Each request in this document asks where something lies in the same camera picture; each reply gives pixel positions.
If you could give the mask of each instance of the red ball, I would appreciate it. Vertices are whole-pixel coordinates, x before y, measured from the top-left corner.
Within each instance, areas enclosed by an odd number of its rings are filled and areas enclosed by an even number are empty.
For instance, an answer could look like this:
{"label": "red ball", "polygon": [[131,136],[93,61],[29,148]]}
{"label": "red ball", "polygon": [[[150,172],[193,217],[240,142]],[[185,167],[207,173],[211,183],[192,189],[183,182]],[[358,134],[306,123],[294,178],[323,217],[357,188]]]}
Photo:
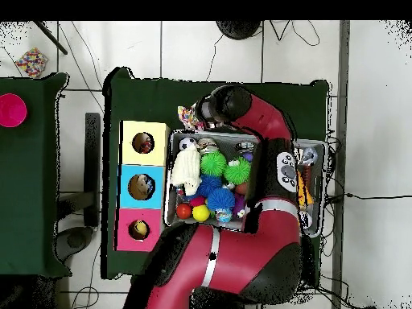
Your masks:
{"label": "red ball", "polygon": [[197,196],[195,199],[190,200],[189,204],[194,208],[196,206],[203,205],[205,200],[206,199],[203,196]]}
{"label": "red ball", "polygon": [[176,208],[176,214],[180,219],[187,219],[192,215],[192,208],[188,204],[179,204]]}

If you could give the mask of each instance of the box hole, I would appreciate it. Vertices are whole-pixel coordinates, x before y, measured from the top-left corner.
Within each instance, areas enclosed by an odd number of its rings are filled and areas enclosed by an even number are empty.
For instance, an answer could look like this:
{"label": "box hole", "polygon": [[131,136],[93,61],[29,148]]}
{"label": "box hole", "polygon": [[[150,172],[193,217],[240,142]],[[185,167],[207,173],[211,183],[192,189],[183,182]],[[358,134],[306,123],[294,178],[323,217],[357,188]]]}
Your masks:
{"label": "box hole", "polygon": [[149,154],[155,148],[155,141],[149,133],[137,133],[134,135],[132,146],[139,154]]}
{"label": "box hole", "polygon": [[136,200],[148,200],[155,192],[155,181],[147,174],[136,174],[127,187],[130,196]]}
{"label": "box hole", "polygon": [[149,233],[149,225],[144,220],[135,220],[129,225],[129,235],[137,241],[146,239]]}

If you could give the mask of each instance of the yellow ball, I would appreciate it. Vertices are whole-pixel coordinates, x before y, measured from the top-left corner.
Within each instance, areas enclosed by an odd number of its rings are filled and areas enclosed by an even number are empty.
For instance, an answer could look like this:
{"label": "yellow ball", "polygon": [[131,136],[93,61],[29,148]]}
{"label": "yellow ball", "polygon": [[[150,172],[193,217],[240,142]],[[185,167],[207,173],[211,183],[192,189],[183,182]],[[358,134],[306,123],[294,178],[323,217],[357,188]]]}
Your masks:
{"label": "yellow ball", "polygon": [[192,215],[197,221],[205,221],[209,218],[210,211],[206,205],[200,205],[193,208]]}

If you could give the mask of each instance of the pink round object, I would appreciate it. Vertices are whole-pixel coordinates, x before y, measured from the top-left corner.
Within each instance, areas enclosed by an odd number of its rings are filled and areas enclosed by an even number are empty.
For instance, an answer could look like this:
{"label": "pink round object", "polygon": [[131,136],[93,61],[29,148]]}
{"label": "pink round object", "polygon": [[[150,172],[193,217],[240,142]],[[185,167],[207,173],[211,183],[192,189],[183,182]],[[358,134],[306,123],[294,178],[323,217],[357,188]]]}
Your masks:
{"label": "pink round object", "polygon": [[195,208],[196,206],[200,206],[204,204],[206,199],[203,196],[197,196],[195,199],[189,201],[190,206]]}
{"label": "pink round object", "polygon": [[27,116],[24,101],[13,93],[0,96],[0,126],[13,128],[20,125]]}

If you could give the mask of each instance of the stacked boxes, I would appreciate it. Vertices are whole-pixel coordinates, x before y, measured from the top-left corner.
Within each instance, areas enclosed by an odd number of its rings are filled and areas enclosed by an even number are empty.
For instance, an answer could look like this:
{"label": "stacked boxes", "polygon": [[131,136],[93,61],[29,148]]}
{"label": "stacked boxes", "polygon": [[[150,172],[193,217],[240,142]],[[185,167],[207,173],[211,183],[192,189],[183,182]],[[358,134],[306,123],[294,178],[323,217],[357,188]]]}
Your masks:
{"label": "stacked boxes", "polygon": [[[150,252],[159,239],[163,229],[169,131],[164,123],[120,122],[117,171],[120,176],[117,203],[120,205],[116,209],[114,229],[117,251]],[[136,222],[142,224],[141,221],[146,226],[146,235],[136,238],[130,229]]]}

